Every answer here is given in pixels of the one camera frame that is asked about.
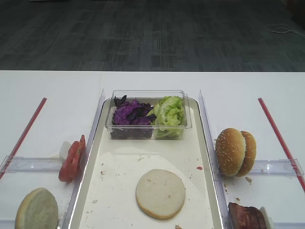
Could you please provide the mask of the clear acrylic divider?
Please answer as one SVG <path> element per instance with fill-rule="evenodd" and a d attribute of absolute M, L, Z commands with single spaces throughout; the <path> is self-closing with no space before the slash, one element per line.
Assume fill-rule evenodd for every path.
<path fill-rule="evenodd" d="M 101 117 L 101 112 L 103 108 L 103 103 L 105 101 L 105 92 L 104 89 L 102 89 L 97 110 L 94 116 L 94 120 L 91 126 L 90 134 L 86 140 L 86 147 L 85 151 L 83 153 L 83 156 L 80 161 L 80 169 L 81 173 L 78 175 L 74 182 L 74 187 L 72 190 L 72 194 L 67 206 L 67 210 L 64 213 L 63 219 L 59 221 L 59 225 L 57 226 L 58 229 L 70 229 L 72 226 L 72 220 L 73 217 L 76 215 L 76 207 L 80 199 L 81 195 L 81 188 L 83 187 L 84 179 L 85 179 L 85 173 L 87 169 L 88 160 L 90 159 L 90 154 L 92 150 L 92 144 L 94 142 L 94 138 L 96 135 L 96 131 L 98 129 L 99 120 Z"/>
<path fill-rule="evenodd" d="M 211 132 L 208 113 L 206 109 L 206 103 L 201 90 L 199 91 L 199 105 L 201 111 L 201 120 L 204 128 L 205 141 L 207 145 L 210 169 L 213 178 L 213 186 L 216 194 L 216 202 L 221 220 L 221 226 L 223 229 L 232 229 L 233 226 L 232 226 L 231 217 L 229 215 L 228 203 L 226 202 L 225 199 L 223 179 L 221 172 L 219 170 L 217 157 L 214 150 L 213 134 Z"/>

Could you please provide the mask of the left upper clear holder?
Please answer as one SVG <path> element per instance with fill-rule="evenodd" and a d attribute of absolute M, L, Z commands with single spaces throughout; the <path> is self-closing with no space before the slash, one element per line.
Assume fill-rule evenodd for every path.
<path fill-rule="evenodd" d="M 29 158 L 6 156 L 3 160 L 1 172 L 59 172 L 61 160 L 58 157 L 51 158 Z"/>

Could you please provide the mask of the purple cabbage leaves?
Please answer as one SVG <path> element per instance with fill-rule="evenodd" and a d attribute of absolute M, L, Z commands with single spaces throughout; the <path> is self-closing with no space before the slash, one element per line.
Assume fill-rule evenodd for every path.
<path fill-rule="evenodd" d="M 112 116 L 113 125 L 152 125 L 155 120 L 154 114 L 147 117 L 147 114 L 153 109 L 149 103 L 140 103 L 138 100 L 127 101 L 124 95 L 121 99 L 113 99 L 116 110 Z M 150 138 L 153 130 L 151 128 L 115 128 L 111 132 L 113 139 L 127 138 Z"/>

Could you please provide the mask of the sesame bun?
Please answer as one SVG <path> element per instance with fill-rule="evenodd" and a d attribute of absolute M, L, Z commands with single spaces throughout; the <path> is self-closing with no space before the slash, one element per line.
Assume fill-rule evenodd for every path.
<path fill-rule="evenodd" d="M 244 157 L 244 161 L 243 164 L 240 168 L 240 170 L 237 173 L 237 177 L 243 177 L 245 175 L 247 175 L 253 165 L 254 165 L 254 161 L 255 161 L 255 157 L 256 157 L 256 141 L 255 138 L 253 137 L 253 135 L 247 131 L 241 131 L 244 139 L 245 139 L 245 143 L 246 143 L 246 148 L 245 148 L 245 157 Z"/>
<path fill-rule="evenodd" d="M 215 152 L 220 171 L 228 177 L 235 176 L 244 161 L 245 138 L 235 128 L 223 130 L 217 137 Z"/>

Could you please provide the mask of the front sesame bun top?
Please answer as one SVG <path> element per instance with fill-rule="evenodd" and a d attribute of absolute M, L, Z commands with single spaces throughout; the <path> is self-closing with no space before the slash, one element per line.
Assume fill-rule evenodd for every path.
<path fill-rule="evenodd" d="M 244 161 L 245 138 L 235 128 L 223 130 L 217 137 L 215 152 L 220 171 L 228 177 L 235 176 Z"/>

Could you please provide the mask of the right upper clear holder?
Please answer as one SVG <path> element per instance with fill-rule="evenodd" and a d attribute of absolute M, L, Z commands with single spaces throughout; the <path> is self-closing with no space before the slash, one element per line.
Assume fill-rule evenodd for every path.
<path fill-rule="evenodd" d="M 250 175 L 303 176 L 297 159 L 256 160 Z"/>

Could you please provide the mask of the white metal tray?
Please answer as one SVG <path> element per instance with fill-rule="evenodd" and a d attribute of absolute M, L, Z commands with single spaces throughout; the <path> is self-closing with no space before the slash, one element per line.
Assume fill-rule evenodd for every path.
<path fill-rule="evenodd" d="M 182 139 L 174 140 L 110 139 L 104 126 L 109 106 L 110 100 L 106 100 L 69 227 L 220 229 L 222 220 L 198 103 L 189 100 L 193 126 Z M 136 185 L 152 169 L 174 172 L 184 182 L 184 206 L 171 219 L 153 219 L 136 203 Z"/>

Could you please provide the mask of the clear holder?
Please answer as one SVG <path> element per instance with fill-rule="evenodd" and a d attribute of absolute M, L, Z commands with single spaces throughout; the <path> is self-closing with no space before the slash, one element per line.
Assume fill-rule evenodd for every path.
<path fill-rule="evenodd" d="M 29 158 L 6 156 L 3 160 L 1 172 L 59 172 L 61 160 L 58 157 L 51 158 Z"/>
<path fill-rule="evenodd" d="M 256 160 L 250 175 L 303 176 L 297 159 Z"/>

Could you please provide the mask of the rear tomato slice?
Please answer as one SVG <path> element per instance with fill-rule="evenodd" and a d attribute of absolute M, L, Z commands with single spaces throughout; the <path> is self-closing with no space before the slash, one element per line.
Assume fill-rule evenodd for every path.
<path fill-rule="evenodd" d="M 69 174 L 70 177 L 76 178 L 80 171 L 80 162 L 83 156 L 83 153 L 85 151 L 85 136 L 81 135 L 81 138 L 79 141 L 75 141 L 72 146 L 70 147 L 71 150 L 71 163 L 70 163 L 70 169 Z"/>

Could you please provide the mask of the left red tape strip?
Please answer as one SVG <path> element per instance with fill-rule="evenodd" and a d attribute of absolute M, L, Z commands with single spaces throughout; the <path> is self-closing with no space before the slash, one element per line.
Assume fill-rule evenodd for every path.
<path fill-rule="evenodd" d="M 16 155 L 18 149 L 20 148 L 22 142 L 24 141 L 25 137 L 27 136 L 30 128 L 32 127 L 33 123 L 35 122 L 36 118 L 38 117 L 40 111 L 42 110 L 43 106 L 45 105 L 47 101 L 47 98 L 44 97 L 39 106 L 37 107 L 36 111 L 34 112 L 33 116 L 31 117 L 30 121 L 28 122 L 27 126 L 25 127 L 24 131 L 22 132 L 20 138 L 18 139 L 16 145 L 14 146 L 12 152 L 8 155 L 4 167 L 0 169 L 0 178 L 3 177 L 3 175 L 5 174 L 8 166 L 10 165 L 10 163 L 12 162 L 14 156 Z"/>

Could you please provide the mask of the rear sesame bun top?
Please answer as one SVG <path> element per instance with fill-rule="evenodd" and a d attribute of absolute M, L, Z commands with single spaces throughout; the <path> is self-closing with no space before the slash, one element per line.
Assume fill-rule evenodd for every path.
<path fill-rule="evenodd" d="M 247 175 L 253 165 L 254 165 L 254 161 L 255 161 L 255 157 L 256 157 L 256 141 L 255 138 L 253 137 L 253 135 L 247 131 L 241 131 L 244 139 L 245 139 L 245 143 L 246 143 L 246 148 L 245 148 L 245 157 L 244 157 L 244 161 L 243 164 L 240 168 L 240 170 L 237 173 L 237 177 L 243 177 L 245 175 Z"/>

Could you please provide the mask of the right red tape strip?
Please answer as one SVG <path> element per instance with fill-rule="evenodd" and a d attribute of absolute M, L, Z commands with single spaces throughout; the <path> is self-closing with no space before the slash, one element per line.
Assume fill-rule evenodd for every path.
<path fill-rule="evenodd" d="M 301 167 L 300 166 L 297 166 L 296 165 L 296 159 L 293 158 L 293 155 L 291 154 L 285 140 L 283 139 L 278 127 L 276 126 L 276 123 L 274 122 L 266 104 L 264 103 L 263 99 L 262 98 L 258 98 L 258 101 L 259 101 L 259 104 L 262 108 L 262 110 L 264 111 L 283 151 L 285 152 L 285 155 L 287 157 L 287 159 L 290 161 L 291 163 L 291 166 L 292 168 L 294 169 L 295 173 L 296 173 L 296 176 L 297 176 L 297 179 L 302 187 L 303 190 L 305 190 L 305 179 L 304 179 L 304 176 L 301 174 Z"/>

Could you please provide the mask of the stacked meat patties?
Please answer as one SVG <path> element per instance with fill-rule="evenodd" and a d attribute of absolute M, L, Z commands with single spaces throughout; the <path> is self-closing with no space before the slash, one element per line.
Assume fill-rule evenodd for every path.
<path fill-rule="evenodd" d="M 244 207 L 237 203 L 228 204 L 234 229 L 267 229 L 262 212 L 255 207 Z"/>

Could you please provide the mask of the front tomato slice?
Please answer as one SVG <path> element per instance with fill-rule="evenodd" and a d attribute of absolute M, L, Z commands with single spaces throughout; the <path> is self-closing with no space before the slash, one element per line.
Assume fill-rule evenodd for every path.
<path fill-rule="evenodd" d="M 74 158 L 75 153 L 77 152 L 77 149 L 79 147 L 80 142 L 79 141 L 74 141 L 71 147 L 69 148 L 68 151 L 68 156 L 62 165 L 60 172 L 59 172 L 59 180 L 61 182 L 67 182 L 70 183 L 72 181 L 72 177 L 70 176 L 70 165 L 72 163 L 72 160 Z"/>

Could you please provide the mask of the standing bun bottom left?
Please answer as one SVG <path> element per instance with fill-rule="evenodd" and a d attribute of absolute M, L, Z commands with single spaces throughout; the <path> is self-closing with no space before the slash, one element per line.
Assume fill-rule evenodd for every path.
<path fill-rule="evenodd" d="M 54 195 L 44 187 L 26 195 L 21 202 L 16 218 L 16 229 L 55 229 L 58 226 L 59 210 Z"/>

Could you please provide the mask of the white stopper by patties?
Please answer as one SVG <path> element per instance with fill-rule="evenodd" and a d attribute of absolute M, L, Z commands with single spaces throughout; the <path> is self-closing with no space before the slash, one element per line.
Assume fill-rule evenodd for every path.
<path fill-rule="evenodd" d="M 267 210 L 265 207 L 260 207 L 260 211 L 264 216 L 265 224 L 267 229 L 275 229 L 275 224 L 272 220 L 272 218 L 267 213 Z"/>

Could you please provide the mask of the green lettuce in container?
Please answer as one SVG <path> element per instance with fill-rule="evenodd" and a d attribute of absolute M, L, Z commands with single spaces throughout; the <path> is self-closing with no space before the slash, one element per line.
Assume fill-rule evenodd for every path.
<path fill-rule="evenodd" d="M 183 99 L 178 96 L 165 96 L 159 100 L 147 117 L 152 114 L 156 116 L 152 125 L 180 126 L 186 124 Z M 182 128 L 161 128 L 155 129 L 154 136 L 159 139 L 181 138 L 183 132 Z"/>

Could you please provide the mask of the white stopper by tomato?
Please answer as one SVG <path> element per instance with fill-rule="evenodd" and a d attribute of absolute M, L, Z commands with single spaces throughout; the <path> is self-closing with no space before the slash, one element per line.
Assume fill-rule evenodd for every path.
<path fill-rule="evenodd" d="M 59 159 L 60 159 L 62 165 L 64 164 L 65 160 L 68 157 L 68 151 L 69 151 L 70 147 L 71 147 L 71 144 L 67 141 L 64 141 L 61 145 L 61 149 L 59 151 Z"/>

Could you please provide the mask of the red tape strip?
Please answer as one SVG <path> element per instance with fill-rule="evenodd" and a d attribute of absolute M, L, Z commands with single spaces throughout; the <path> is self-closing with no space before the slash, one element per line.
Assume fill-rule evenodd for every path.
<path fill-rule="evenodd" d="M 14 146 L 12 152 L 8 155 L 4 167 L 0 169 L 0 178 L 3 177 L 3 175 L 5 174 L 8 166 L 10 165 L 10 163 L 12 162 L 14 156 L 16 155 L 18 149 L 20 148 L 22 142 L 24 141 L 25 137 L 27 136 L 30 128 L 32 127 L 33 123 L 35 122 L 36 118 L 38 117 L 40 111 L 42 110 L 43 106 L 45 105 L 47 101 L 47 98 L 44 97 L 39 106 L 37 107 L 36 111 L 34 112 L 33 116 L 31 117 L 30 121 L 28 122 L 27 126 L 25 127 L 24 131 L 22 132 L 20 138 L 18 139 L 16 145 Z"/>
<path fill-rule="evenodd" d="M 293 155 L 291 154 L 285 140 L 283 139 L 278 127 L 276 126 L 276 123 L 274 122 L 266 104 L 264 103 L 263 99 L 262 98 L 258 98 L 258 101 L 259 101 L 259 104 L 262 108 L 262 110 L 264 111 L 283 151 L 285 152 L 285 155 L 287 157 L 287 159 L 290 161 L 291 163 L 291 166 L 292 168 L 294 169 L 295 173 L 296 173 L 296 176 L 297 176 L 297 179 L 302 187 L 303 190 L 305 190 L 305 179 L 304 179 L 304 176 L 301 174 L 301 167 L 300 166 L 297 166 L 296 165 L 296 159 L 293 158 Z"/>

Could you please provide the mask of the tomato slice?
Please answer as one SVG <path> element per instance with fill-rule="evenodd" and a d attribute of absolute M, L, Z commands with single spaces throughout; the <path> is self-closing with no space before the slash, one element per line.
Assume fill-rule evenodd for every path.
<path fill-rule="evenodd" d="M 62 165 L 60 172 L 59 172 L 59 180 L 61 182 L 67 182 L 70 183 L 72 181 L 72 177 L 70 176 L 70 165 L 72 163 L 72 160 L 74 158 L 75 153 L 77 152 L 77 149 L 79 147 L 80 142 L 79 141 L 74 141 L 71 147 L 69 148 L 68 151 L 68 156 Z"/>
<path fill-rule="evenodd" d="M 71 163 L 70 163 L 70 169 L 69 174 L 70 177 L 76 178 L 80 171 L 80 162 L 83 156 L 83 153 L 85 151 L 85 136 L 81 135 L 81 138 L 79 141 L 75 141 L 72 146 L 70 147 L 71 150 Z"/>

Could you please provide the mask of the clear plastic salad container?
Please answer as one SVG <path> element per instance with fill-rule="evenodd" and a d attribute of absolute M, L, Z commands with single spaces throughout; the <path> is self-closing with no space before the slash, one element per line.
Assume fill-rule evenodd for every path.
<path fill-rule="evenodd" d="M 192 128 L 182 90 L 115 90 L 105 127 L 112 139 L 181 139 Z"/>

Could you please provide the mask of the right clear acrylic divider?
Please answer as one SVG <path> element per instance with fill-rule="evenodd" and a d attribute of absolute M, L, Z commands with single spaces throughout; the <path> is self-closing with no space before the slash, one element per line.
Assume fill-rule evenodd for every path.
<path fill-rule="evenodd" d="M 216 202 L 221 220 L 221 226 L 223 229 L 232 229 L 233 226 L 232 226 L 231 217 L 229 215 L 228 203 L 226 202 L 225 199 L 223 179 L 221 172 L 219 170 L 217 157 L 214 150 L 213 134 L 211 132 L 208 113 L 206 109 L 206 103 L 201 90 L 199 91 L 199 105 L 201 111 L 201 120 L 204 128 L 205 141 L 207 145 L 210 169 L 213 178 L 213 186 L 216 194 Z"/>

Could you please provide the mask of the bottom bun on tray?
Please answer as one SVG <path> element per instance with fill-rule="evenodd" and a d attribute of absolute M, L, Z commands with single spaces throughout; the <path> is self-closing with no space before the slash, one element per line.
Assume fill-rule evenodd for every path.
<path fill-rule="evenodd" d="M 155 219 L 174 217 L 183 207 L 185 185 L 175 173 L 152 169 L 138 181 L 135 197 L 138 207 Z"/>

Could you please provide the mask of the left clear acrylic divider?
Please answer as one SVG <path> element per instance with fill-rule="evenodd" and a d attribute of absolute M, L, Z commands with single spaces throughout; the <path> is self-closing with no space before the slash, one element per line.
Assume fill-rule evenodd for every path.
<path fill-rule="evenodd" d="M 76 207 L 80 199 L 81 195 L 81 188 L 83 187 L 84 179 L 85 179 L 85 173 L 87 169 L 88 160 L 90 159 L 90 154 L 92 150 L 92 144 L 94 142 L 94 138 L 96 135 L 96 131 L 98 129 L 99 120 L 101 117 L 101 112 L 103 108 L 103 103 L 105 101 L 105 92 L 104 89 L 102 89 L 97 110 L 94 116 L 94 120 L 91 126 L 90 134 L 86 140 L 86 147 L 85 151 L 83 153 L 83 156 L 80 161 L 80 169 L 81 173 L 78 175 L 74 182 L 74 187 L 72 190 L 72 194 L 67 206 L 67 210 L 64 213 L 63 219 L 59 221 L 59 225 L 57 226 L 58 229 L 70 229 L 72 226 L 72 220 L 73 217 L 76 215 Z"/>

